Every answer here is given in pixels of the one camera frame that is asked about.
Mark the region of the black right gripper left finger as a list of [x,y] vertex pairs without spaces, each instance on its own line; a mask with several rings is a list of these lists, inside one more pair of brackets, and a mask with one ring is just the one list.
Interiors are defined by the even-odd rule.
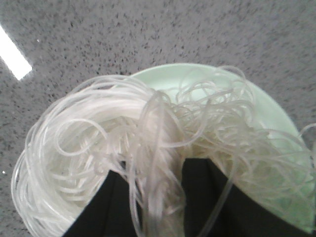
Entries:
[[63,234],[65,237],[135,237],[128,183],[110,171],[90,203]]

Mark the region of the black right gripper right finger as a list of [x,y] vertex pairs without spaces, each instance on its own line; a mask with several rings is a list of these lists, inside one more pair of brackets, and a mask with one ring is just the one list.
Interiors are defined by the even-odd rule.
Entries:
[[[186,195],[184,229],[196,237],[204,227],[227,181],[215,164],[188,158],[182,168]],[[209,237],[307,237],[308,233],[286,223],[233,186]]]

